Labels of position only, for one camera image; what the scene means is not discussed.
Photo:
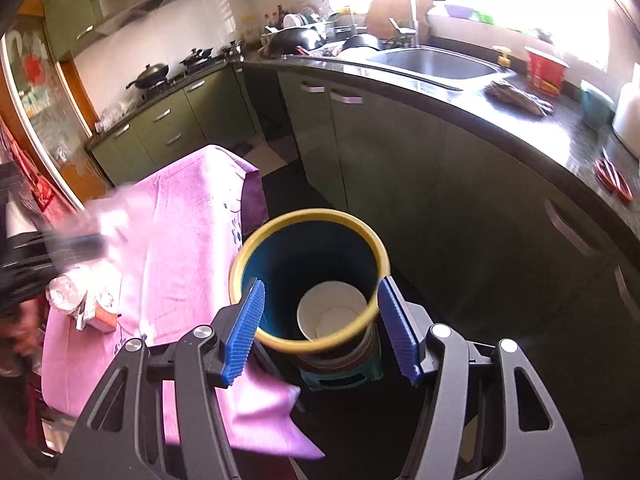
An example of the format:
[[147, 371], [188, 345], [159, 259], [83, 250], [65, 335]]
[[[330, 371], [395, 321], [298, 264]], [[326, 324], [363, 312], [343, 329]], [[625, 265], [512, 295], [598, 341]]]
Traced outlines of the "person's left hand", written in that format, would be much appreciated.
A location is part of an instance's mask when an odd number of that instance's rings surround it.
[[1, 337], [13, 341], [13, 351], [20, 356], [32, 356], [42, 343], [41, 301], [27, 300], [20, 305], [17, 318], [1, 319]]

